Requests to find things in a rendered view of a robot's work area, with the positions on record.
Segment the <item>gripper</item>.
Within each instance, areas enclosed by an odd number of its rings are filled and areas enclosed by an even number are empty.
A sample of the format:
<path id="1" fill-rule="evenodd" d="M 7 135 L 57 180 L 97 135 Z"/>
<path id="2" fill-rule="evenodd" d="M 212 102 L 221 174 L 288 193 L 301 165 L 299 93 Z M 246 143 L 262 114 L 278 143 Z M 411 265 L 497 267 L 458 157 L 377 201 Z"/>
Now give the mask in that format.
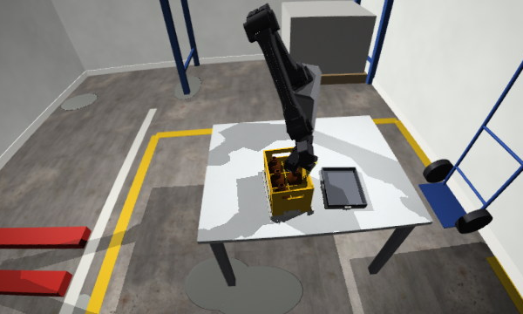
<path id="1" fill-rule="evenodd" d="M 306 176 L 308 177 L 310 172 L 311 172 L 311 170 L 316 166 L 317 163 L 318 163 L 318 157 L 315 156 L 315 161 L 312 164 L 310 164 L 310 165 L 303 165 L 303 164 L 301 164 L 299 167 L 302 167 L 302 168 L 306 169 Z"/>

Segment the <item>yellow crate with cross dividers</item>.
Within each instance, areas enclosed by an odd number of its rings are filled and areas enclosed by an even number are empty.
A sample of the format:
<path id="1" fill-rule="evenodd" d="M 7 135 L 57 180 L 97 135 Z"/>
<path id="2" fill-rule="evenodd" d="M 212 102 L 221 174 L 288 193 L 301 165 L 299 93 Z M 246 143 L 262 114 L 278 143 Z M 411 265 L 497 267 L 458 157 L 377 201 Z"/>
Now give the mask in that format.
<path id="1" fill-rule="evenodd" d="M 299 167 L 299 173 L 302 174 L 302 184 L 289 186 L 288 175 L 290 172 L 284 171 L 284 162 L 289 156 L 276 157 L 277 161 L 282 166 L 282 175 L 285 178 L 285 186 L 287 191 L 275 192 L 277 188 L 272 188 L 270 177 L 273 174 L 269 174 L 268 164 L 273 154 L 292 153 L 294 147 L 286 147 L 279 149 L 264 150 L 264 174 L 266 178 L 268 197 L 270 201 L 270 207 L 272 216 L 283 215 L 284 211 L 300 209 L 301 212 L 310 211 L 311 202 L 314 193 L 314 186 L 312 180 L 306 176 L 306 169 Z M 300 194 L 300 195 L 299 195 Z M 289 195 L 289 198 L 282 199 L 283 196 Z"/>

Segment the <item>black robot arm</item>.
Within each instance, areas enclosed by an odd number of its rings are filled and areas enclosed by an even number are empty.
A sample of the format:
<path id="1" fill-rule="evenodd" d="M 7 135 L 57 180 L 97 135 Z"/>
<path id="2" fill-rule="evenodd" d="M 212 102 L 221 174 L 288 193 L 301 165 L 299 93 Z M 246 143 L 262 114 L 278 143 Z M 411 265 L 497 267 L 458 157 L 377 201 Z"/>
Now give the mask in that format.
<path id="1" fill-rule="evenodd" d="M 289 55 L 278 33 L 280 26 L 275 13 L 268 3 L 261 6 L 259 10 L 250 11 L 246 21 L 243 27 L 248 41 L 250 43 L 257 41 L 261 47 L 282 103 L 287 132 L 290 139 L 295 140 L 296 146 L 284 163 L 284 167 L 289 172 L 295 173 L 301 164 L 310 165 L 315 160 L 314 148 L 311 145 L 313 127 L 310 120 L 306 119 L 293 92 L 313 81 L 313 78 L 306 65 L 303 66 L 301 61 L 296 63 Z"/>

